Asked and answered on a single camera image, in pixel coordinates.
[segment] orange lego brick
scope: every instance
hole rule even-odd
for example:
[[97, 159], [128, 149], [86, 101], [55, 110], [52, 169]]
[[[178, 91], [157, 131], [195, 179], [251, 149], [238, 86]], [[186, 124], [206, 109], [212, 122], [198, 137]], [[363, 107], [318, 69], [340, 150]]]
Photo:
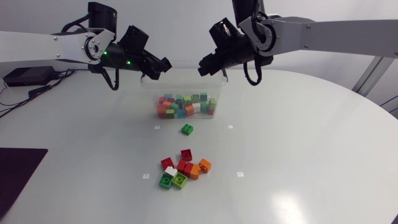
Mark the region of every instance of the orange lego brick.
[[200, 166], [194, 164], [192, 166], [192, 169], [191, 169], [191, 172], [190, 172], [189, 176], [190, 176], [190, 178], [192, 178], [194, 180], [197, 180], [199, 178], [199, 175], [200, 175]]
[[203, 170], [205, 174], [207, 174], [211, 169], [211, 162], [207, 161], [206, 159], [202, 159], [199, 162], [200, 169]]
[[171, 102], [165, 101], [163, 102], [163, 105], [166, 107], [167, 110], [169, 110], [172, 104]]

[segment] transparent plastic bin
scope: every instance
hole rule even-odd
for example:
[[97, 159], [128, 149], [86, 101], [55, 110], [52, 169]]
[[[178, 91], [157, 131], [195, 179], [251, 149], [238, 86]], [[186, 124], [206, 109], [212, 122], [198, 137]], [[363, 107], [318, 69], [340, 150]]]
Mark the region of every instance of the transparent plastic bin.
[[[141, 78], [141, 87], [148, 91], [154, 105], [153, 111], [149, 113], [153, 113], [160, 119], [214, 118], [220, 103], [221, 89], [227, 83], [228, 78], [225, 71], [220, 71], [213, 76], [201, 77], [195, 69], [170, 69], [167, 73], [161, 74], [159, 80], [151, 80], [147, 76]], [[181, 96], [181, 101], [177, 101], [177, 95]]]

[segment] cable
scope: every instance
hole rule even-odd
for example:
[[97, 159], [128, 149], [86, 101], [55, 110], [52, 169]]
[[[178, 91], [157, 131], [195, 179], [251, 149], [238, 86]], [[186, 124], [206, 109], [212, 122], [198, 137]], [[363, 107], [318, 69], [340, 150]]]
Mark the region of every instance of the cable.
[[398, 110], [398, 108], [395, 108], [395, 109], [389, 111], [388, 113], [392, 113], [392, 112], [394, 112], [394, 111], [396, 111], [396, 110]]
[[385, 105], [386, 103], [390, 102], [391, 100], [393, 100], [393, 99], [395, 99], [395, 98], [397, 98], [397, 97], [398, 97], [398, 95], [396, 95], [395, 97], [391, 98], [390, 100], [387, 100], [386, 102], [384, 102], [384, 103], [383, 103], [383, 104], [381, 104], [380, 106], [383, 106], [383, 105]]
[[73, 27], [73, 26], [75, 26], [75, 25], [78, 26], [77, 24], [80, 24], [80, 23], [86, 21], [86, 20], [89, 19], [90, 17], [91, 17], [91, 12], [89, 12], [87, 15], [85, 15], [84, 17], [82, 17], [82, 18], [80, 18], [80, 19], [77, 19], [77, 20], [75, 20], [75, 21], [73, 21], [73, 22], [68, 23], [67, 25], [65, 25], [65, 26], [62, 28], [61, 32], [66, 32], [66, 31], [68, 31], [69, 28], [71, 28], [71, 27]]

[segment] black cable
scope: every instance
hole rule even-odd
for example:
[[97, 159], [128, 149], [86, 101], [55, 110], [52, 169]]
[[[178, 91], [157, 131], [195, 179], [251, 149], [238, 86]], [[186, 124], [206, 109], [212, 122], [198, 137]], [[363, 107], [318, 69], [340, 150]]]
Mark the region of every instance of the black cable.
[[87, 15], [85, 15], [84, 17], [82, 17], [82, 18], [80, 18], [80, 19], [77, 19], [77, 20], [75, 20], [75, 21], [73, 21], [73, 22], [70, 22], [70, 23], [68, 23], [67, 25], [65, 25], [63, 28], [62, 28], [62, 30], [61, 30], [61, 32], [66, 32], [66, 31], [68, 31], [68, 29], [69, 28], [71, 28], [71, 27], [73, 27], [73, 26], [78, 26], [77, 24], [80, 24], [80, 23], [82, 23], [82, 22], [84, 22], [84, 21], [86, 21], [87, 19], [89, 19], [91, 17], [91, 13], [89, 12]]
[[256, 82], [251, 80], [251, 78], [249, 76], [248, 63], [247, 62], [243, 63], [243, 71], [244, 71], [245, 77], [248, 80], [248, 82], [250, 83], [250, 85], [252, 85], [252, 86], [256, 86], [256, 85], [260, 84], [260, 82], [262, 80], [261, 66], [259, 66], [257, 63], [255, 63], [255, 67], [256, 67], [256, 73], [257, 73], [257, 81]]

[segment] white table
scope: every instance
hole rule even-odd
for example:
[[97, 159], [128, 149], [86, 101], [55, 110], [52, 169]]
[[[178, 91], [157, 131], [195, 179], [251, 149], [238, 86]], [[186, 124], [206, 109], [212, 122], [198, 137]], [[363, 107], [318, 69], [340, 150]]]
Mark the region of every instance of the white table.
[[[137, 72], [119, 91], [88, 72], [66, 79], [0, 119], [2, 147], [49, 149], [1, 223], [391, 223], [397, 120], [319, 78], [263, 73], [251, 87], [229, 70], [216, 118], [189, 120], [148, 115]], [[160, 188], [160, 160], [186, 148], [212, 170]]]

